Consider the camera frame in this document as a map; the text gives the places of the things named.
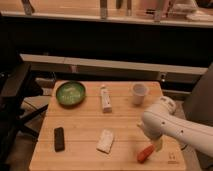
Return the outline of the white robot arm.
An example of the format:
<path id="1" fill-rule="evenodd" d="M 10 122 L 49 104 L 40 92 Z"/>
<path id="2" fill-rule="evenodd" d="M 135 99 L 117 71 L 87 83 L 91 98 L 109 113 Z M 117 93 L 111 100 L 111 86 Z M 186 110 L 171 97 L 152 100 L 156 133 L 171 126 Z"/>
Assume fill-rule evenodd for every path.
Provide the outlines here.
<path id="1" fill-rule="evenodd" d="M 175 117 L 175 110 L 174 100 L 161 96 L 144 110 L 139 127 L 157 148 L 167 135 L 213 157 L 213 127 Z"/>

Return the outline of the grey robot base column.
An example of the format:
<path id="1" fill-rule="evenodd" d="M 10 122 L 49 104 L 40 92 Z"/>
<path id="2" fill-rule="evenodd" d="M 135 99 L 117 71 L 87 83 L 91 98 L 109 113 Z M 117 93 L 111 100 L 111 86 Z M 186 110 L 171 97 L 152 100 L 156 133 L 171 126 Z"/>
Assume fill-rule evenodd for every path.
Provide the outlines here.
<path id="1" fill-rule="evenodd" d="M 183 109 L 192 125 L 193 147 L 213 160 L 213 62 L 184 101 Z"/>

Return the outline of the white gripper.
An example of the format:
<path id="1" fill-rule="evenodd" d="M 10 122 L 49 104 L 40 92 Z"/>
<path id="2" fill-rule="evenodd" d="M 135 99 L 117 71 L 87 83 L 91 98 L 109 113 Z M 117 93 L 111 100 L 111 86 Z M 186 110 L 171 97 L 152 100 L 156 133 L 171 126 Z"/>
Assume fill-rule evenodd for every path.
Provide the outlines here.
<path id="1" fill-rule="evenodd" d="M 140 122 L 137 126 L 143 131 L 143 133 L 152 141 L 154 150 L 159 152 L 163 147 L 163 140 L 161 139 L 163 133 L 159 126 L 151 125 L 148 123 Z"/>

